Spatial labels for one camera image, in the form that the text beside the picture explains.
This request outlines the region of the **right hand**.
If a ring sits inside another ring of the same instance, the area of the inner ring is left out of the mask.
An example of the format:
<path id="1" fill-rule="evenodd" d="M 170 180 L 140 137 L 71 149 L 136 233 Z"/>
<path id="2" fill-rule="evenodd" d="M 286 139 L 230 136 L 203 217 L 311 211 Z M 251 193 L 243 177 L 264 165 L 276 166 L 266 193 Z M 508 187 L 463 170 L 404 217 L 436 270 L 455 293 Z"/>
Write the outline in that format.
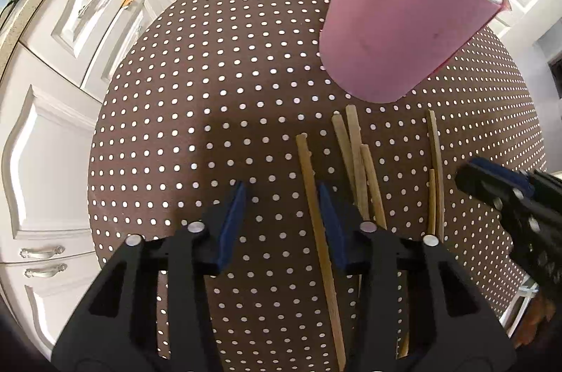
<path id="1" fill-rule="evenodd" d="M 539 290 L 532 299 L 527 311 L 521 319 L 518 328 L 515 330 L 512 342 L 514 347 L 529 345 L 536 336 L 538 325 L 542 321 L 551 321 L 556 312 L 555 304 Z"/>

